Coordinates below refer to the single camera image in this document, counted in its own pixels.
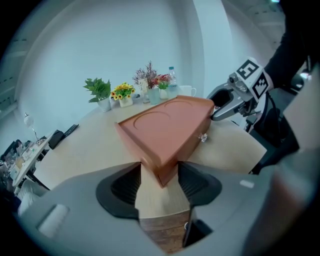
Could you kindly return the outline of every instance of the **small sticker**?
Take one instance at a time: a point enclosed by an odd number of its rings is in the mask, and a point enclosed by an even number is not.
[[[237,72],[239,75],[246,80],[248,77],[250,77],[259,66],[255,63],[253,63],[251,60],[247,60],[238,70]]]
[[[252,87],[252,90],[253,90],[254,94],[256,95],[256,97],[259,99],[264,94],[264,92],[266,91],[267,88],[268,88],[267,79],[265,77],[265,74],[261,73],[260,77],[258,78],[258,80],[255,82],[254,86]]]
[[[244,186],[244,187],[247,187],[249,189],[253,189],[254,186],[255,186],[255,184],[253,182],[248,181],[248,180],[244,180],[244,179],[240,181],[240,185]]]

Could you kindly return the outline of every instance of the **potted plant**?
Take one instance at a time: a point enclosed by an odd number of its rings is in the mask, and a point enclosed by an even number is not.
[[[153,69],[152,62],[149,61],[148,65],[145,66],[146,70],[140,68],[135,72],[135,76],[132,78],[136,85],[139,85],[140,79],[146,79],[148,84],[147,93],[149,96],[150,103],[155,105],[160,103],[159,88],[157,84],[157,71]]]
[[[88,102],[96,102],[102,112],[109,111],[111,109],[109,101],[111,93],[110,81],[108,80],[108,82],[105,83],[104,81],[102,81],[102,78],[96,78],[93,81],[91,78],[88,78],[87,80],[85,80],[85,83],[86,85],[84,86],[84,88],[88,89],[88,91],[91,92],[91,95],[94,95],[94,97]]]
[[[131,94],[134,93],[135,91],[136,90],[132,85],[124,82],[118,85],[116,88],[114,88],[114,90],[111,92],[111,96],[115,101],[119,100],[120,107],[124,108],[124,107],[131,106],[134,103],[131,98]]]
[[[170,75],[169,74],[160,74],[156,77],[156,82],[159,87],[160,99],[168,99],[167,88],[169,86]]]

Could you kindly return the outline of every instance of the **water bottle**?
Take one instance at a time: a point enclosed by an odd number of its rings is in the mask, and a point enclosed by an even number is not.
[[[169,81],[169,86],[167,89],[168,92],[168,98],[173,99],[177,97],[178,95],[178,84],[177,84],[177,77],[176,77],[176,72],[175,68],[173,66],[169,67],[169,74],[170,74],[170,81]]]

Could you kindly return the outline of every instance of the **green plant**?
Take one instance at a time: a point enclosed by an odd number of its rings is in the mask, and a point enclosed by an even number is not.
[[[88,89],[88,91],[91,92],[91,95],[95,96],[88,102],[99,102],[110,97],[111,84],[109,80],[107,83],[105,83],[104,81],[102,81],[102,78],[96,78],[93,81],[91,78],[88,78],[87,80],[85,80],[85,83],[86,85],[84,86],[84,88]]]
[[[160,82],[160,83],[158,84],[158,87],[159,87],[159,89],[161,89],[161,90],[167,89],[168,86],[169,86],[168,83],[165,83],[165,82]]]

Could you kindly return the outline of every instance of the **brown tray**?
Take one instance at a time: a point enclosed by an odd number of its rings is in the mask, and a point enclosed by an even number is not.
[[[213,110],[210,99],[178,95],[115,127],[164,187],[176,174],[177,162],[186,161],[201,141],[199,136],[208,130]]]

